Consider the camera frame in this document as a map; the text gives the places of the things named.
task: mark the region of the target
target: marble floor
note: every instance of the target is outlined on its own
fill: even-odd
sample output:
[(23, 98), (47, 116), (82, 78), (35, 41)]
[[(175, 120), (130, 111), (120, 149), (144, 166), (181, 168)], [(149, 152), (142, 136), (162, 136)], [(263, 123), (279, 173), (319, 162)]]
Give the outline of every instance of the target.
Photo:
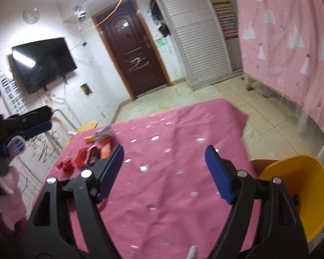
[(264, 98), (258, 88), (248, 92), (242, 76), (196, 91), (186, 82), (167, 87), (124, 106), (117, 122), (215, 98), (224, 98), (249, 115), (243, 140), (252, 160), (317, 155), (324, 143), (324, 134), (313, 122), (298, 132), (297, 107), (279, 95)]

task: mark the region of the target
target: door frame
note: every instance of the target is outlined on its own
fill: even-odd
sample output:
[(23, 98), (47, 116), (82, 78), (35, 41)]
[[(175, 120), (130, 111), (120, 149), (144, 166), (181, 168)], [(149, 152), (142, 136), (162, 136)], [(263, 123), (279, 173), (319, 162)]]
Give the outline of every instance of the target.
[[(172, 86), (173, 83), (170, 81), (170, 78), (169, 78), (168, 72), (167, 72), (167, 70), (166, 70), (166, 68), (165, 68), (165, 66), (164, 66), (164, 63), (163, 63), (162, 59), (161, 59), (161, 56), (160, 56), (160, 53), (159, 53), (159, 51), (158, 51), (158, 49), (157, 49), (157, 47), (156, 47), (155, 41), (154, 41), (154, 39), (152, 38), (152, 35), (151, 35), (150, 30), (149, 30), (149, 28), (148, 28), (148, 25), (146, 24), (146, 22), (145, 22), (145, 20), (144, 20), (144, 17), (143, 17), (143, 15), (142, 15), (142, 12), (141, 12), (141, 10), (138, 8), (138, 5), (137, 5), (136, 0), (130, 0), (130, 1), (132, 2), (133, 6), (134, 6), (134, 8), (135, 8), (135, 10), (136, 10), (136, 15), (138, 16), (140, 22), (142, 23), (143, 29), (144, 29), (144, 31), (145, 31), (145, 33), (146, 33), (146, 36), (148, 37), (149, 42), (151, 43), (152, 49), (154, 50), (154, 53), (155, 53), (155, 55), (156, 55), (156, 57), (157, 57), (157, 60), (158, 60), (158, 62), (159, 62), (159, 64), (160, 64), (160, 67), (161, 67), (161, 69), (162, 69), (163, 75), (164, 75), (164, 77), (165, 77), (165, 79), (166, 79), (166, 81), (167, 81), (167, 84), (168, 84), (168, 86)], [(97, 25), (97, 24), (98, 24), (98, 21), (96, 20), (96, 18), (97, 18), (99, 15), (105, 13), (106, 11), (108, 11), (108, 10), (110, 10), (110, 9), (114, 9), (116, 6), (117, 6), (117, 3), (112, 4), (112, 5), (110, 5), (109, 7), (106, 7), (105, 9), (103, 9), (102, 11), (100, 11), (100, 12), (94, 14), (94, 15), (91, 17), (91, 18), (92, 18), (92, 21), (93, 21), (93, 23), (94, 23), (94, 25)], [(102, 31), (102, 29), (101, 29), (100, 26), (97, 26), (96, 29), (97, 29), (97, 32), (99, 33), (100, 37), (101, 37), (102, 43), (104, 44), (106, 50), (108, 51), (109, 56), (111, 57), (111, 60), (112, 60), (113, 63), (114, 63), (115, 68), (117, 69), (117, 71), (118, 71), (118, 73), (119, 73), (119, 75), (120, 75), (120, 77), (121, 77), (121, 79), (122, 79), (122, 81), (123, 81), (123, 83), (124, 83), (124, 85), (125, 85), (127, 91), (129, 92), (129, 94), (130, 94), (130, 96), (131, 96), (131, 99), (132, 99), (133, 101), (135, 101), (135, 100), (137, 99), (137, 97), (134, 95), (134, 93), (133, 93), (133, 91), (132, 91), (132, 89), (131, 89), (131, 87), (130, 87), (128, 81), (127, 81), (127, 79), (125, 78), (125, 75), (124, 75), (124, 73), (122, 72), (122, 70), (121, 70), (121, 68), (120, 68), (120, 66), (119, 66), (119, 63), (118, 63), (118, 61), (116, 60), (116, 58), (115, 58), (115, 56), (114, 56), (114, 53), (113, 53), (113, 51), (112, 51), (112, 49), (111, 49), (111, 46), (109, 45), (109, 42), (108, 42), (108, 40), (107, 40), (107, 38), (106, 38), (104, 32)]]

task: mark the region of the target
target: brown door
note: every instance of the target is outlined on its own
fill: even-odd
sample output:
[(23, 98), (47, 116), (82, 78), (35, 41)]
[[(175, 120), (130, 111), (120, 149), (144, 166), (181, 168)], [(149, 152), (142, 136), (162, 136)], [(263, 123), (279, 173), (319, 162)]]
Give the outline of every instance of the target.
[[(101, 22), (111, 12), (108, 10), (96, 20)], [(131, 0), (123, 2), (100, 28), (135, 96), (167, 83)]]

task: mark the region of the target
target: colorful wall chart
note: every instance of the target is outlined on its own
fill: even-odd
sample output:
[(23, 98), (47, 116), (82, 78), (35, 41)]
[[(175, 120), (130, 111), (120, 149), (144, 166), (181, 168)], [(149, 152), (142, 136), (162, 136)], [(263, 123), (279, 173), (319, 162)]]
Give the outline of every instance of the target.
[(223, 35), (226, 40), (238, 37), (238, 20), (229, 0), (213, 1), (213, 8), (220, 21)]

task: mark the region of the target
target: black television screen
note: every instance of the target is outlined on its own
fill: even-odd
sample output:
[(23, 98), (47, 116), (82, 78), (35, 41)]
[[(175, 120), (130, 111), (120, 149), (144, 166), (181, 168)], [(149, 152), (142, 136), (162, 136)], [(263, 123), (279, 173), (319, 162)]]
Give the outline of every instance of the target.
[(29, 93), (77, 68), (64, 38), (15, 46), (12, 56)]

